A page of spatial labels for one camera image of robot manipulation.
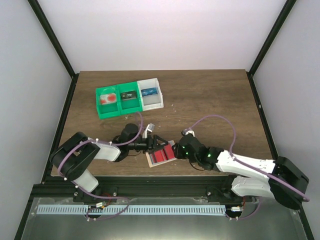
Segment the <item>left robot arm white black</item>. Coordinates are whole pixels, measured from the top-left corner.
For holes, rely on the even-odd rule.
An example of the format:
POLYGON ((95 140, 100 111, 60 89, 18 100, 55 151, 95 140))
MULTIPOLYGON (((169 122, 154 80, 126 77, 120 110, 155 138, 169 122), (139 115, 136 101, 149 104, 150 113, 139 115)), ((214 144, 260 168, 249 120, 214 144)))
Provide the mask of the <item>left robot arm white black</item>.
POLYGON ((146 153, 154 161, 165 161, 174 156, 172 145, 167 140, 151 135, 153 129, 151 123, 146 129, 128 123, 111 142, 102 142, 77 132, 50 155, 49 161, 66 181, 92 193, 99 182, 88 166, 95 159, 116 163, 124 160, 130 151, 146 153))

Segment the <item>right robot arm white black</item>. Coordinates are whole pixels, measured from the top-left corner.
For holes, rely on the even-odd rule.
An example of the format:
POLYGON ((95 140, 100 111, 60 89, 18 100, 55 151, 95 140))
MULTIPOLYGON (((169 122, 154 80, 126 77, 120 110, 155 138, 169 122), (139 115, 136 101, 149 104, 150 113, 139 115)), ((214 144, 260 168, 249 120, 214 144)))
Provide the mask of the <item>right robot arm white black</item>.
POLYGON ((230 192, 239 197, 275 199, 282 206, 298 210, 309 202, 308 177, 288 158, 256 159, 219 147, 207 147, 194 135, 184 135, 172 147, 177 159, 187 159, 206 171, 234 174, 230 192))

